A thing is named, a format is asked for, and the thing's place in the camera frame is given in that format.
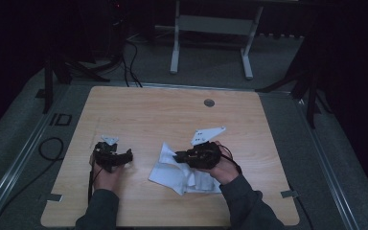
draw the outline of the metal stand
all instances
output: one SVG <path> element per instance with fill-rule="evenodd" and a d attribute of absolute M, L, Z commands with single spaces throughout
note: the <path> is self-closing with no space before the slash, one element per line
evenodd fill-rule
<path fill-rule="evenodd" d="M 44 63 L 45 105 L 43 114 L 46 114 L 49 111 L 53 103 L 53 72 L 56 73 L 57 79 L 60 83 L 71 83 L 72 78 L 70 76 L 67 64 L 82 72 L 86 77 L 94 81 L 110 82 L 110 80 L 104 79 L 101 76 L 95 74 L 92 70 L 86 68 L 85 66 L 81 65 L 79 62 L 71 59 L 70 57 L 64 54 L 51 52 L 50 54 L 47 54 Z"/>
<path fill-rule="evenodd" d="M 170 73 L 176 74 L 178 72 L 180 31 L 193 31 L 229 35 L 247 35 L 247 44 L 241 49 L 241 60 L 243 63 L 245 77 L 249 80 L 253 79 L 252 68 L 250 66 L 249 60 L 249 52 L 259 25 L 262 11 L 263 7 L 258 7 L 257 13 L 253 20 L 183 15 L 180 14 L 180 1 L 176 0 L 174 46 L 172 48 L 172 65 L 170 68 Z"/>
<path fill-rule="evenodd" d="M 302 99 L 309 91 L 309 101 L 307 109 L 307 120 L 311 128 L 315 128 L 313 114 L 315 110 L 316 90 L 322 70 L 329 61 L 331 55 L 328 47 L 333 37 L 325 33 L 327 24 L 324 23 L 325 16 L 320 14 L 314 21 L 310 31 L 305 37 L 300 49 L 291 62 L 285 77 L 274 82 L 267 87 L 255 89 L 255 92 L 268 93 L 282 85 L 292 81 L 297 81 L 291 95 L 294 99 Z"/>

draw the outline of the person's left hand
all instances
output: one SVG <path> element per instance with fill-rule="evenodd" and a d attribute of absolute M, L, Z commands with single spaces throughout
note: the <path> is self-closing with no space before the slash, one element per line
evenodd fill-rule
<path fill-rule="evenodd" d="M 94 165 L 94 190 L 105 189 L 113 192 L 115 195 L 118 191 L 118 186 L 120 184 L 120 178 L 124 171 L 125 165 L 114 167 L 112 172 L 109 173 L 97 163 Z"/>

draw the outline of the person's right hand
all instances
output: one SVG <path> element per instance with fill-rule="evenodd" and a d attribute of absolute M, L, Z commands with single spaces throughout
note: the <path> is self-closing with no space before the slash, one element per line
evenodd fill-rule
<path fill-rule="evenodd" d="M 92 165 L 93 156 L 91 155 L 90 164 Z M 114 167 L 112 172 L 109 173 L 99 166 L 96 162 L 94 163 L 94 190 L 105 189 L 113 192 L 115 195 L 118 191 L 119 180 L 124 171 L 125 165 Z"/>
<path fill-rule="evenodd" d="M 222 154 L 231 158 L 231 154 L 221 145 L 219 141 L 215 142 L 218 146 Z M 236 169 L 236 165 L 229 160 L 221 157 L 219 162 L 212 168 L 211 170 L 201 170 L 202 172 L 209 173 L 212 177 L 214 177 L 221 185 L 225 185 L 236 177 L 238 177 L 239 173 Z"/>

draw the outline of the table top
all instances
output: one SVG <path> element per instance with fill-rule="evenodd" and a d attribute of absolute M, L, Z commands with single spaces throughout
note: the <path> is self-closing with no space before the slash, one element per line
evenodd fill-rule
<path fill-rule="evenodd" d="M 215 105 L 206 106 L 206 99 Z M 102 135 L 119 137 L 118 151 L 132 149 L 125 169 L 117 226 L 229 226 L 222 194 L 185 194 L 149 181 L 163 142 L 188 150 L 197 129 L 222 127 L 229 148 L 253 189 L 285 225 L 299 217 L 259 95 L 254 92 L 182 88 L 93 87 L 80 116 L 52 194 L 41 217 L 44 226 L 74 226 L 87 208 L 89 157 Z"/>

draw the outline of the dark sleeve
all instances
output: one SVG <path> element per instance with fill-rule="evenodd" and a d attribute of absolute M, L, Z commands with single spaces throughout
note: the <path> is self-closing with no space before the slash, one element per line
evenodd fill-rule
<path fill-rule="evenodd" d="M 284 229 L 273 210 L 262 201 L 262 192 L 253 191 L 241 174 L 220 189 L 229 207 L 232 229 Z"/>
<path fill-rule="evenodd" d="M 115 230 L 119 198 L 108 190 L 96 190 L 85 215 L 77 219 L 76 230 Z"/>

